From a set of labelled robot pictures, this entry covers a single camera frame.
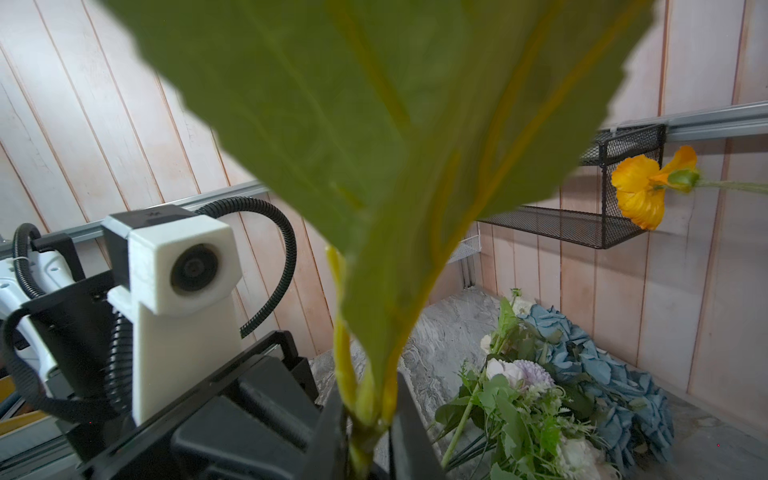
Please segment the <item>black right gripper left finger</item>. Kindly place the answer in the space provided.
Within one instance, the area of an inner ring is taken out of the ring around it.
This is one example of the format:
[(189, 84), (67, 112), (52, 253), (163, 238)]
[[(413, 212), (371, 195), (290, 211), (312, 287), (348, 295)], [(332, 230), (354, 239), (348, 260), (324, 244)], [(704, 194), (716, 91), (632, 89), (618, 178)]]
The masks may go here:
[(337, 389), (333, 389), (321, 412), (299, 478), (343, 480), (347, 478), (348, 415)]

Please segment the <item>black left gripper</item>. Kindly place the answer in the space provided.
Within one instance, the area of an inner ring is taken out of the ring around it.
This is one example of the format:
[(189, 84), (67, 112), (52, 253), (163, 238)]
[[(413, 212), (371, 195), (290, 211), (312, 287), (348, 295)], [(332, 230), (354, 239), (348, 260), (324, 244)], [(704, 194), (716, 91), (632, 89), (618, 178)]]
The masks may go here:
[(80, 466), (80, 479), (295, 479), (320, 413), (293, 336), (273, 331)]

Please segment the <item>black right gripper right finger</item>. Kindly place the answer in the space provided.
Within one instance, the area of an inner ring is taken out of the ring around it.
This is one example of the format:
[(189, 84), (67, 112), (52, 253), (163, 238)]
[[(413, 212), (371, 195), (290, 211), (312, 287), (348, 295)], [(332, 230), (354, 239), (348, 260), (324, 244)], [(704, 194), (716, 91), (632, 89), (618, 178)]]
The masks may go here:
[(389, 429), (389, 477), (445, 479), (405, 377), (397, 373), (397, 408)]

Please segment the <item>light blue hydrangea stem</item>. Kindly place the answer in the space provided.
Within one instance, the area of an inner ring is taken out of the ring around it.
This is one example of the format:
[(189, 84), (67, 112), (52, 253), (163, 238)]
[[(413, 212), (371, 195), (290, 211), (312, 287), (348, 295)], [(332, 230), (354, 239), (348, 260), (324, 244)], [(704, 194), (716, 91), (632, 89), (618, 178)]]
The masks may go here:
[(110, 1), (219, 144), (342, 257), (336, 379), (365, 478), (400, 355), (477, 220), (578, 167), (649, 1)]

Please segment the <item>yellow orange poppy stem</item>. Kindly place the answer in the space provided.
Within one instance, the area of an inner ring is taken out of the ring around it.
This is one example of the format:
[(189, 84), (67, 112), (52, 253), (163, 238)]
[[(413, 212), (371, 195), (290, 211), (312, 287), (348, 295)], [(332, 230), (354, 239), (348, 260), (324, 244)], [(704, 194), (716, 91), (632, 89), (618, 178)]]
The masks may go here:
[(667, 191), (689, 194), (696, 189), (767, 194), (766, 183), (707, 180), (698, 169), (698, 157), (688, 145), (680, 147), (665, 166), (645, 155), (623, 160), (611, 174), (618, 208), (623, 217), (642, 230), (656, 230), (665, 215)]

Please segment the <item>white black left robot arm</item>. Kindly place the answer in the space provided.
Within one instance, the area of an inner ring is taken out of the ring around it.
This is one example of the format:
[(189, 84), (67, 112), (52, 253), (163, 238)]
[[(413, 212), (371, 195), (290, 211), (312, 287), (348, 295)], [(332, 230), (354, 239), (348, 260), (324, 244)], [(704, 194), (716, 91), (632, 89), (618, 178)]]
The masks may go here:
[[(224, 217), (281, 231), (285, 262), (256, 314)], [(102, 223), (111, 267), (86, 277), (71, 238), (19, 226), (1, 264), (1, 355), (20, 396), (53, 416), (80, 479), (295, 479), (319, 417), (287, 331), (245, 347), (293, 279), (291, 223), (252, 197), (123, 212)]]

